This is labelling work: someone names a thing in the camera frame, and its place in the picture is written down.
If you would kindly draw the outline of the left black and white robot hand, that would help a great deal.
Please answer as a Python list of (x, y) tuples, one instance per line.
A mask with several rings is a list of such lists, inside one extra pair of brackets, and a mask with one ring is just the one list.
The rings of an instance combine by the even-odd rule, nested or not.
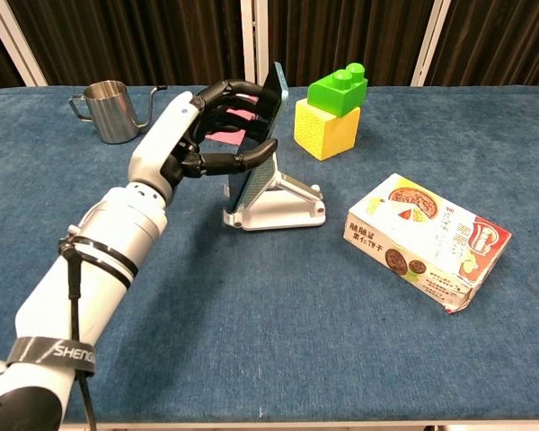
[[(205, 139), (201, 124), (210, 111), (228, 105), (252, 109), (258, 115), (262, 89), (244, 80), (223, 80), (197, 93), (183, 92), (175, 97), (132, 154), (128, 181), (147, 185), (168, 206), (185, 177), (237, 174), (264, 163), (277, 150), (275, 138), (242, 154), (202, 154), (199, 151), (199, 144)], [(262, 122), (257, 119), (248, 132), (260, 132), (261, 126)]]

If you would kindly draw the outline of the black smartphone with blue edge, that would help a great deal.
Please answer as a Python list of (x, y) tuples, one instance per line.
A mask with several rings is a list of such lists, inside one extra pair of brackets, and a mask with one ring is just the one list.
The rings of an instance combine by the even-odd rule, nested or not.
[[(287, 79), (282, 65), (275, 61), (263, 85), (258, 105), (261, 112), (256, 119), (262, 122), (260, 132), (246, 132), (237, 153), (256, 149), (259, 144), (272, 138), (276, 118), (282, 111), (288, 97)], [(248, 207), (267, 188), (272, 179), (275, 167), (275, 154), (256, 168), (228, 176), (229, 198), (225, 211), (234, 214), (240, 207)]]

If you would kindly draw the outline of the white folding phone stand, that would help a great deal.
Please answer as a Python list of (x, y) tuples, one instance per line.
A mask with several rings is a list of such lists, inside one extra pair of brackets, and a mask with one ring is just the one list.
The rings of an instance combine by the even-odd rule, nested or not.
[(314, 227), (326, 220), (320, 186), (281, 172), (276, 155), (251, 171), (230, 175), (225, 197), (224, 223), (245, 231)]

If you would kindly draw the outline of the stainless steel gooseneck pitcher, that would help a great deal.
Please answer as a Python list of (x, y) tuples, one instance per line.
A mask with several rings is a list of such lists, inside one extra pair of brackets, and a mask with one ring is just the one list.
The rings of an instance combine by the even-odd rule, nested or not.
[(94, 124), (102, 142), (123, 144), (150, 128), (154, 96), (167, 89), (167, 85), (157, 85), (150, 91), (147, 120), (143, 122), (138, 121), (128, 87), (121, 81), (105, 80), (91, 84), (81, 95), (70, 96), (68, 103), (78, 119)]

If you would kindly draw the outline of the pink cube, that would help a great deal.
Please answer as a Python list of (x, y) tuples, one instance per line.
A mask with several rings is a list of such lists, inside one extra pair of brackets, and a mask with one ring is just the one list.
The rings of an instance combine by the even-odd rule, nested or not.
[(257, 119), (258, 115), (252, 109), (222, 105), (203, 118), (201, 131), (207, 139), (239, 145)]

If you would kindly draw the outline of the yellow foam block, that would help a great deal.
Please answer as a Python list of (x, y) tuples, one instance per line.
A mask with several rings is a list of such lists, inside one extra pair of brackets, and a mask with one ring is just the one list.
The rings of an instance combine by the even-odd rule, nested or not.
[(296, 103), (294, 140), (318, 161), (352, 149), (356, 142), (361, 108), (336, 117), (310, 105), (307, 99)]

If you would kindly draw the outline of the green studded building brick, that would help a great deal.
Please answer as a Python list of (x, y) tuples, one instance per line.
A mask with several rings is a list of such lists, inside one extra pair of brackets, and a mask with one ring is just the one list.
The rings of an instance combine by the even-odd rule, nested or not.
[(360, 63), (350, 63), (311, 83), (307, 102), (336, 117), (342, 117), (360, 107), (367, 93), (366, 69)]

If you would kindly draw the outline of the blue felt table cloth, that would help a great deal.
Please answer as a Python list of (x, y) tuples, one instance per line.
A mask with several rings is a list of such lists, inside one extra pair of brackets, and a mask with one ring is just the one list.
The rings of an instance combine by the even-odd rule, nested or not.
[[(277, 125), (283, 172), (327, 219), (244, 232), (222, 177), (184, 180), (96, 346), (101, 422), (539, 419), (539, 87), (372, 87), (355, 147), (318, 162)], [(511, 232), (470, 305), (444, 308), (345, 241), (392, 173)]]

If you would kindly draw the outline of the biscuit box with red print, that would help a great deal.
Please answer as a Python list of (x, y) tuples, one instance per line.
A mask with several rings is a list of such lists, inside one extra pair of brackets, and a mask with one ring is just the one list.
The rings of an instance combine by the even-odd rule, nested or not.
[(512, 234), (394, 173), (350, 208), (344, 237), (455, 313), (472, 301)]

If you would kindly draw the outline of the white partition post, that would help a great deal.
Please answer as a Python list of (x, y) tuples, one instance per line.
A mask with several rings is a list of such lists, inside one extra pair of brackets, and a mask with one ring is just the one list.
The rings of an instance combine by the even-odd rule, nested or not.
[(26, 86), (48, 86), (7, 0), (0, 0), (0, 40)]
[(452, 0), (434, 0), (410, 86), (425, 84)]
[(270, 68), (269, 1), (240, 0), (245, 79), (263, 84)]

